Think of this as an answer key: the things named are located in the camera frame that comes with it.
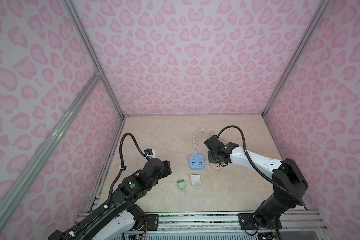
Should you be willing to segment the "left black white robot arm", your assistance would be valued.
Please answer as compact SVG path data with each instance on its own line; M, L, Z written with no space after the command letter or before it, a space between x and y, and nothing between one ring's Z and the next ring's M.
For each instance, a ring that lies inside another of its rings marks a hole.
M141 170L112 182L108 198L82 221L64 232L56 230L50 240L112 240L129 230L146 231L147 217L136 201L144 197L160 179L171 175L171 163L155 157L152 149L139 153L147 161Z

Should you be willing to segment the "light green plug adapter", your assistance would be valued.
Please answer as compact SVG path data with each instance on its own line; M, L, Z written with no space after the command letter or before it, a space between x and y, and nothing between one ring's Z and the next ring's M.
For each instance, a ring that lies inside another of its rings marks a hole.
M177 181L177 185L178 185L179 190L183 190L187 187L185 180Z

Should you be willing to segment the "diagonal aluminium frame bar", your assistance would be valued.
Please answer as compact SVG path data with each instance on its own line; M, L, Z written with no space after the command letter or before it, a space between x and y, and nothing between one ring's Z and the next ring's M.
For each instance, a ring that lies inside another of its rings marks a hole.
M62 140L63 136L77 117L78 113L102 77L102 73L97 73L92 76L90 81L86 84L77 98L68 108L64 116L57 123L49 137L41 145L38 152L31 159L23 173L15 181L8 194L0 202L0 233L36 180L47 160L49 160L49 158L52 156L52 153Z

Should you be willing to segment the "pink round power strip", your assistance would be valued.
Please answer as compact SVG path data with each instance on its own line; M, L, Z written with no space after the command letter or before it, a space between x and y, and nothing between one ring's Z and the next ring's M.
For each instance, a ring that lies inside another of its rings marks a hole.
M220 164L209 164L209 166L214 171L222 171L224 169Z

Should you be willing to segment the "white square plug adapter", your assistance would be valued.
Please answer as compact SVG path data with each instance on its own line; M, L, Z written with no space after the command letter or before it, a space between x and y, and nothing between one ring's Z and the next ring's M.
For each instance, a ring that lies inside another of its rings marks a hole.
M201 175L191 175L191 185L199 186L201 185Z

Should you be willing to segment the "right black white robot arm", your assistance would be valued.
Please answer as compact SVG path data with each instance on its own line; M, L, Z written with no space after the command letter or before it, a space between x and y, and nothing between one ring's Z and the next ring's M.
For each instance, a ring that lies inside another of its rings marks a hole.
M224 144L220 135L227 129L237 129L242 145L232 142ZM273 193L263 201L253 214L251 224L259 229L280 227L280 216L289 209L304 206L303 196L309 184L296 162L286 158L275 160L253 153L247 149L243 131L237 126L227 126L218 135L209 137L205 142L208 160L211 164L225 167L229 164L240 165L258 173L273 186Z

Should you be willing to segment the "blue square power strip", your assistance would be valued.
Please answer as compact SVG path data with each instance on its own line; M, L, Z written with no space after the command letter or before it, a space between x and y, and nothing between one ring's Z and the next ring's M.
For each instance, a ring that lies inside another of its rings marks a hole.
M189 167L191 170L203 170L206 166L203 154L191 154L189 156Z

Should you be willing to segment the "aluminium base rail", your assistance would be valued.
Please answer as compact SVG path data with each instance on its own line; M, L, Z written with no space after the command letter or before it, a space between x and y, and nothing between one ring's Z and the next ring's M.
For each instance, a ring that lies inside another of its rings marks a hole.
M252 212L146 213L133 229L131 214L120 214L95 234L95 240L330 240L329 229L316 211L289 210L279 227L261 229Z

